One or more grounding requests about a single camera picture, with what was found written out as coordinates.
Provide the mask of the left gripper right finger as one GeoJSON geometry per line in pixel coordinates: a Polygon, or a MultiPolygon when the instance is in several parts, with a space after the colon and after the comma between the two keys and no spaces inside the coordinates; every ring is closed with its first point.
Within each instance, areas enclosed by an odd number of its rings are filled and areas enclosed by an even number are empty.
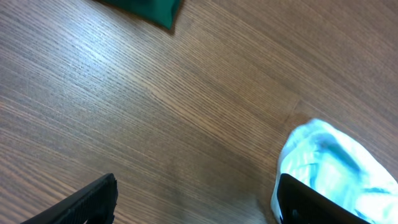
{"type": "Polygon", "coordinates": [[[369,224],[288,174],[280,176],[277,200],[283,224],[369,224]]]}

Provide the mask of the light blue striped garment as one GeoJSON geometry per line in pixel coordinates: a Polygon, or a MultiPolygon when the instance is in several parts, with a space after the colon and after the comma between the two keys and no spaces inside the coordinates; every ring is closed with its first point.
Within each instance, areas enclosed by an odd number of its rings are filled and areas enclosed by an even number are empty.
{"type": "Polygon", "coordinates": [[[397,223],[397,181],[359,142],[320,119],[296,127],[275,183],[289,174],[369,223],[397,223]]]}

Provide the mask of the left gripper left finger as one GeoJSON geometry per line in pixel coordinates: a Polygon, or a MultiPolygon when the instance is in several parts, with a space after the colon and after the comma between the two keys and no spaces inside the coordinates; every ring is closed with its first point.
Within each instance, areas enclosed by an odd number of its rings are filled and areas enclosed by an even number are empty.
{"type": "Polygon", "coordinates": [[[117,180],[108,173],[21,224],[113,224],[117,199],[117,180]]]}

